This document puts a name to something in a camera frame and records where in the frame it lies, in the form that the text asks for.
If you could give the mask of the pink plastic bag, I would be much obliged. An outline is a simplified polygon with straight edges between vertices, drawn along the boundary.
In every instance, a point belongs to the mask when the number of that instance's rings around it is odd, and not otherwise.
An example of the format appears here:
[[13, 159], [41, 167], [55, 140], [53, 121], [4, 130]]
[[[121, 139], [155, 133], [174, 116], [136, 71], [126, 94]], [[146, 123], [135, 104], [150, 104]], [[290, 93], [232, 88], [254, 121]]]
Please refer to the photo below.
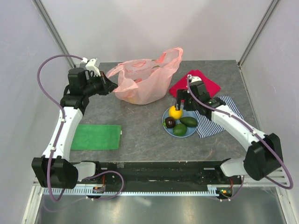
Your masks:
[[146, 105], [166, 95], [182, 55], [182, 48], [172, 48], [155, 60], [126, 61], [109, 70], [106, 77], [118, 75], [118, 87], [114, 90], [118, 99], [128, 102], [129, 97], [137, 96], [139, 105]]

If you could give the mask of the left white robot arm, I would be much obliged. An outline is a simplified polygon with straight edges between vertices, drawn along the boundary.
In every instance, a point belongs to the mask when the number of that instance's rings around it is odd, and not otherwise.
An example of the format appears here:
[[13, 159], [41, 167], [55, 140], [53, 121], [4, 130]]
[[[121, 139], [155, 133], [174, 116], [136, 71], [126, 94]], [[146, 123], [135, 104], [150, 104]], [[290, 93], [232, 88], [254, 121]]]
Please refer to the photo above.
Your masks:
[[71, 144], [81, 121], [89, 98], [93, 95], [107, 95], [117, 84], [111, 82], [95, 66], [74, 68], [68, 72], [69, 84], [64, 89], [60, 103], [58, 122], [49, 145], [41, 157], [32, 160], [32, 169], [44, 188], [73, 189], [77, 182], [87, 178], [99, 183], [103, 173], [93, 161], [70, 163]]

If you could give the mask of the yellow lemon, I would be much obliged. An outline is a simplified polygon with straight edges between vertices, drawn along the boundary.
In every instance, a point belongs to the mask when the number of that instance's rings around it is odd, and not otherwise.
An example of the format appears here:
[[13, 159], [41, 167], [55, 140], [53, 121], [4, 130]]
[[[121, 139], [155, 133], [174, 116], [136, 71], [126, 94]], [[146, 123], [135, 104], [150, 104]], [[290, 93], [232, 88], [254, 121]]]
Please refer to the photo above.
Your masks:
[[169, 108], [169, 116], [174, 118], [175, 120], [178, 120], [183, 116], [183, 110], [176, 110], [175, 106], [171, 106]]

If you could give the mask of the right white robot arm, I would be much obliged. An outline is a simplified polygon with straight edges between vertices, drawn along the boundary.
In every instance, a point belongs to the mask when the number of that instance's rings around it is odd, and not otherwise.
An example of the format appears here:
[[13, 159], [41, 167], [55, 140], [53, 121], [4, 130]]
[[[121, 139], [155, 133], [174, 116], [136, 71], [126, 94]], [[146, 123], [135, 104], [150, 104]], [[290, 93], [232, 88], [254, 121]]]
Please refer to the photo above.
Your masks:
[[267, 135], [249, 125], [220, 97], [211, 98], [202, 81], [191, 83], [190, 89], [177, 90], [175, 107], [198, 112], [224, 128], [245, 149], [245, 157], [224, 160], [214, 171], [218, 183], [226, 183], [235, 175], [249, 175], [259, 181], [281, 167], [283, 156], [279, 137], [274, 133]]

